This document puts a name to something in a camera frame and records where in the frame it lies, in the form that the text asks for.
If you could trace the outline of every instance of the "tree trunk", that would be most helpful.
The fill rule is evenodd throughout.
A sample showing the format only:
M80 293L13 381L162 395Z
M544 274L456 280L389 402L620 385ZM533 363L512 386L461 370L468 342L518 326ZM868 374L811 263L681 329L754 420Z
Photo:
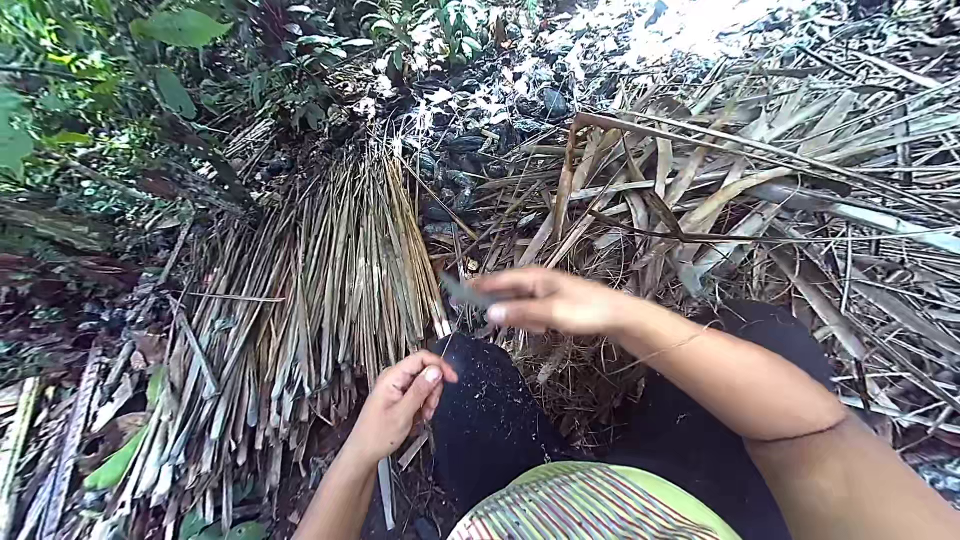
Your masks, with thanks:
M115 231L112 227L63 213L35 209L0 198L0 219L33 231L37 236L82 251L109 251Z

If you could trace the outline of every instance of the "forearm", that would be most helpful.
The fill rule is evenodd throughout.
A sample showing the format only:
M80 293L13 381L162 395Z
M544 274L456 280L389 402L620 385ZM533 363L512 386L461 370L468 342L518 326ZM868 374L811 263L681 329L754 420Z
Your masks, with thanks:
M820 383L779 355L656 304L624 302L613 337L741 436L797 437L845 417Z
M345 446L326 471L294 540L356 540L370 507L376 463L351 455Z
M955 538L960 519L890 448L848 417L822 433L748 441L797 540Z

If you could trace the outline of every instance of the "green striped shirt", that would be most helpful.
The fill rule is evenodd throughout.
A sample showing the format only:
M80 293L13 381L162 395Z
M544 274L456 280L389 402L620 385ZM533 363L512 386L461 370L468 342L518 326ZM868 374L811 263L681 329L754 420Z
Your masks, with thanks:
M740 537L703 503L656 475L631 467L566 461L527 471L490 495L448 538Z

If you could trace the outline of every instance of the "left hand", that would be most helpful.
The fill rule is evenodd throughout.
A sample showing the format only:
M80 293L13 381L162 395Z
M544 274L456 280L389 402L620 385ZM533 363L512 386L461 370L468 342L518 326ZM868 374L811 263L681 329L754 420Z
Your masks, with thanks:
M457 373L428 351L413 353L383 370L347 439L349 453L375 467L395 452L420 420L433 418L444 380L456 382Z

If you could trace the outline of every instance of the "black pants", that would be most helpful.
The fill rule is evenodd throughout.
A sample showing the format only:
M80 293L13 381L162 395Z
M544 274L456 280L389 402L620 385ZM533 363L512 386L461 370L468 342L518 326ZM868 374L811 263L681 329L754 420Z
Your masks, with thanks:
M723 330L794 362L827 387L830 367L819 344L782 307L728 302ZM585 459L537 406L505 351L455 334L434 352L460 374L444 388L433 420L436 475L465 513L520 474L543 463ZM609 463L629 465L672 481L709 506L744 540L788 539L770 490L743 440L664 377L650 372L627 434Z

